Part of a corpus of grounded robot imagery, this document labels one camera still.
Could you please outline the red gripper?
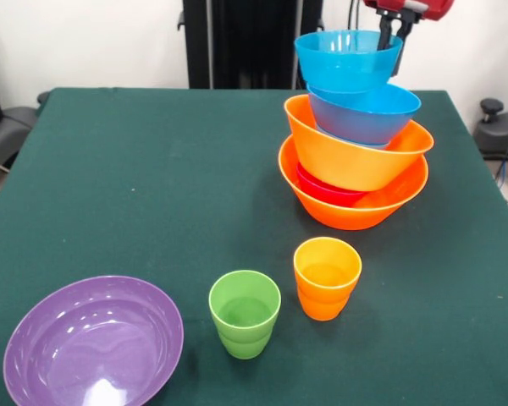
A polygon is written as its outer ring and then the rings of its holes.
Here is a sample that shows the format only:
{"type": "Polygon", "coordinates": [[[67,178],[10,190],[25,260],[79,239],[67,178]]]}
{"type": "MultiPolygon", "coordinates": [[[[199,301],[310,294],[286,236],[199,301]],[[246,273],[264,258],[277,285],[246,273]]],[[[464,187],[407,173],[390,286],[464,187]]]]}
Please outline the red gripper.
{"type": "Polygon", "coordinates": [[[402,40],[402,46],[395,62],[393,76],[399,72],[400,62],[405,49],[406,38],[416,23],[416,15],[421,19],[438,21],[442,19],[452,7],[453,0],[364,0],[366,6],[377,10],[380,15],[378,50],[389,47],[392,35],[392,22],[400,21],[400,28],[396,36],[402,40]]]}

